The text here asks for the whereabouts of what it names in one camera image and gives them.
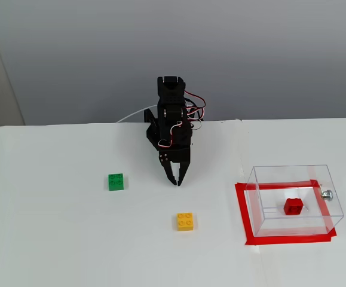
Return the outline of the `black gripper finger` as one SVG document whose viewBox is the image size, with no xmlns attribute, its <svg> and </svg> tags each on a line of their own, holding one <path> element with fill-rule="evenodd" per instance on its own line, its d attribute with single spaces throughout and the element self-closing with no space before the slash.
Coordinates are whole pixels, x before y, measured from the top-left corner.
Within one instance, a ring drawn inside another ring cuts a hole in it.
<svg viewBox="0 0 346 287">
<path fill-rule="evenodd" d="M 164 171 L 166 173 L 167 179 L 173 184 L 177 185 L 177 181 L 173 174 L 171 162 L 174 160 L 174 152 L 168 150 L 159 151 L 159 159 Z"/>
<path fill-rule="evenodd" d="M 183 161 L 180 163 L 180 165 L 179 165 L 179 179 L 177 182 L 178 186 L 181 186 L 183 179 L 184 179 L 184 177 L 187 173 L 187 170 L 189 168 L 189 165 L 190 165 L 190 161 Z"/>
</svg>

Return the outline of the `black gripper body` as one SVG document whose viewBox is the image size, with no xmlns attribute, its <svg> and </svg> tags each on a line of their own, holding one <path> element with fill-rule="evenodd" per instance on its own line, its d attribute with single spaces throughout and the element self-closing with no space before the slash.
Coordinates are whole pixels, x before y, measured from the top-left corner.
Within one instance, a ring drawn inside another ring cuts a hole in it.
<svg viewBox="0 0 346 287">
<path fill-rule="evenodd" d="M 192 137 L 191 123 L 187 118 L 167 120 L 159 118 L 157 148 L 161 163 L 189 161 Z"/>
</svg>

